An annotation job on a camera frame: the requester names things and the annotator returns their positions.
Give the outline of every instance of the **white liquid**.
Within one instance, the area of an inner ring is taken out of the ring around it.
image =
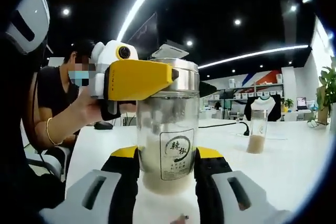
[[[176,174],[176,177],[181,177],[174,180],[163,180],[162,171],[170,169],[172,164],[171,159],[161,158],[159,141],[148,140],[146,147],[141,152],[141,163],[144,170],[143,184],[149,191],[160,195],[174,195],[183,192],[190,186],[193,179],[189,170],[185,174]]]

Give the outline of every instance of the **gold bangle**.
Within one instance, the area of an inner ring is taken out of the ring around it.
[[[51,138],[50,138],[50,135],[49,135],[49,129],[48,129],[48,126],[49,126],[49,121],[50,121],[50,119],[51,118],[49,118],[48,120],[47,120],[47,124],[46,124],[46,128],[47,128],[47,135],[48,135],[48,138],[49,138],[49,141],[54,145],[54,146],[57,146],[57,145],[60,145],[60,144],[62,144],[63,143],[63,141],[62,142],[60,142],[60,143],[55,143],[53,140],[51,140]]]

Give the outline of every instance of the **black ceiling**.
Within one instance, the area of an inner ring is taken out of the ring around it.
[[[78,38],[107,42],[116,39],[126,14],[135,0],[47,0],[50,9],[49,45],[56,55]],[[296,12],[290,7],[297,6]],[[71,10],[63,17],[64,7]],[[314,2],[302,0],[146,0],[125,34],[132,34],[154,13],[158,15],[160,42],[185,45],[187,60],[199,65],[293,45],[309,45],[314,28]],[[234,25],[235,19],[240,26]],[[302,67],[310,48],[227,62],[200,70],[201,79],[236,74]]]

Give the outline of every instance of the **white table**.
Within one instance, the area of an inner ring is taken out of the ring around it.
[[[199,124],[224,123],[232,121],[207,119]],[[332,146],[329,129],[311,129],[304,121],[269,122],[262,154],[246,153],[248,137],[243,136],[244,131],[243,124],[199,129],[197,146],[218,150],[232,170],[241,170],[267,192],[273,206],[295,211],[323,172]],[[84,127],[72,154],[66,190],[91,170],[101,169],[115,150],[136,145],[136,139],[135,126],[110,131]]]

